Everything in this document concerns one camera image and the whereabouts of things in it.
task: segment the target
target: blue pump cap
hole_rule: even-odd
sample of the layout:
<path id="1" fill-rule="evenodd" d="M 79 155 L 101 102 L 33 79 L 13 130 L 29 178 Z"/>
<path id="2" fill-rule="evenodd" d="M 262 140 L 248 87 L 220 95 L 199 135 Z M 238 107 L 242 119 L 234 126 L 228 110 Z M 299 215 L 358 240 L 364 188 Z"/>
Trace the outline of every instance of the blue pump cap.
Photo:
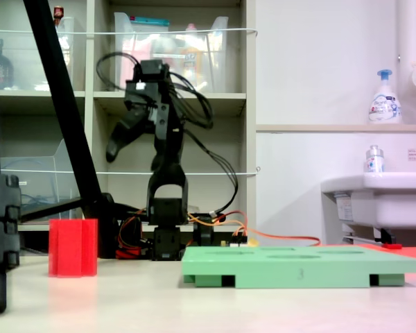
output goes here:
<path id="1" fill-rule="evenodd" d="M 382 69 L 381 71 L 377 72 L 377 75 L 381 77 L 381 80 L 388 80 L 388 76 L 391 74 L 393 74 L 393 72 L 389 69 Z"/>

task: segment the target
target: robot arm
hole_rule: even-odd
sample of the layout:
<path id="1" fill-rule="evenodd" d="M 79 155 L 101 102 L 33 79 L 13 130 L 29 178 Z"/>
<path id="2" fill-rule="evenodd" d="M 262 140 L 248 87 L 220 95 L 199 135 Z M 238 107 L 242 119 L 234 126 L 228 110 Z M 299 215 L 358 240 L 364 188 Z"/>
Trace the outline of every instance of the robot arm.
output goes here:
<path id="1" fill-rule="evenodd" d="M 153 133 L 157 152 L 148 183 L 147 217 L 154 231 L 154 260 L 179 260 L 180 229 L 187 222 L 188 182 L 180 165 L 184 120 L 176 112 L 170 93 L 174 86 L 169 66 L 161 60 L 136 65 L 135 77 L 127 82 L 128 113 L 118 122 L 107 145 L 106 158 L 113 162 L 119 151 L 144 133 Z M 181 198 L 156 198 L 164 185 L 182 188 Z"/>

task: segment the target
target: soap dispenser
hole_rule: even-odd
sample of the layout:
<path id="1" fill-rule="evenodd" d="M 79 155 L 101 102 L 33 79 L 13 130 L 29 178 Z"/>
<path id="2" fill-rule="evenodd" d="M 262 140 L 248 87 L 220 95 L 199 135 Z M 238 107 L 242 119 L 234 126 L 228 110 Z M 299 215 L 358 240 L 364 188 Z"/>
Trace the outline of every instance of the soap dispenser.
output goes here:
<path id="1" fill-rule="evenodd" d="M 377 73 L 381 77 L 381 86 L 374 95 L 372 107 L 368 113 L 369 123 L 402 123 L 401 104 L 388 80 L 391 74 L 389 69 Z"/>

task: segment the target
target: shelf board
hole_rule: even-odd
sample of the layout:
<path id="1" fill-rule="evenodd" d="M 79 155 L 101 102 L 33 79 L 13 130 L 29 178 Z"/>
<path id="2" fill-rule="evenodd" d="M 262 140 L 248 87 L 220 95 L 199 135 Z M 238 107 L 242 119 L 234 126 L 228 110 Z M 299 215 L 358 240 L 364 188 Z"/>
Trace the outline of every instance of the shelf board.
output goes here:
<path id="1" fill-rule="evenodd" d="M 260 133 L 416 133 L 416 125 L 361 124 L 361 125 L 256 125 Z"/>
<path id="2" fill-rule="evenodd" d="M 85 92 L 74 92 L 80 114 L 85 113 Z M 0 114 L 55 115 L 50 92 L 35 90 L 0 90 Z"/>
<path id="3" fill-rule="evenodd" d="M 49 224 L 19 224 L 18 231 L 49 231 Z"/>
<path id="4" fill-rule="evenodd" d="M 142 230 L 144 232 L 153 232 L 156 225 L 143 225 Z M 214 232 L 234 232 L 239 228 L 239 225 L 219 225 L 214 227 Z M 180 225 L 181 232 L 193 232 L 193 226 L 191 224 Z"/>
<path id="5" fill-rule="evenodd" d="M 237 230 L 238 225 L 219 225 L 214 227 L 215 232 L 234 232 Z M 49 231 L 48 224 L 20 224 L 17 226 L 20 232 L 24 231 Z M 153 232 L 156 228 L 155 225 L 143 225 L 142 230 L 144 232 Z M 193 232 L 192 225 L 181 225 L 180 231 L 182 232 Z"/>
<path id="6" fill-rule="evenodd" d="M 110 3 L 148 7 L 238 7 L 241 0 L 110 0 Z"/>
<path id="7" fill-rule="evenodd" d="M 199 108 L 199 102 L 194 95 L 182 93 L 183 97 L 193 108 Z M 246 94 L 242 93 L 206 93 L 214 110 L 215 117 L 238 117 L 243 113 Z M 123 116 L 127 110 L 123 104 L 125 92 L 94 92 L 94 99 L 108 114 Z"/>

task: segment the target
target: pipe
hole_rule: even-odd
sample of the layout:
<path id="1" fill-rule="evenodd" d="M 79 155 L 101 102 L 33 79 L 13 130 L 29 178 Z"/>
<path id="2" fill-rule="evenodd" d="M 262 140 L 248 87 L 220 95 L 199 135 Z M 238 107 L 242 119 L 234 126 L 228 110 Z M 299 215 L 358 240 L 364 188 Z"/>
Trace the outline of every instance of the pipe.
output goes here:
<path id="1" fill-rule="evenodd" d="M 405 123 L 416 123 L 416 0 L 397 0 L 398 96 Z"/>

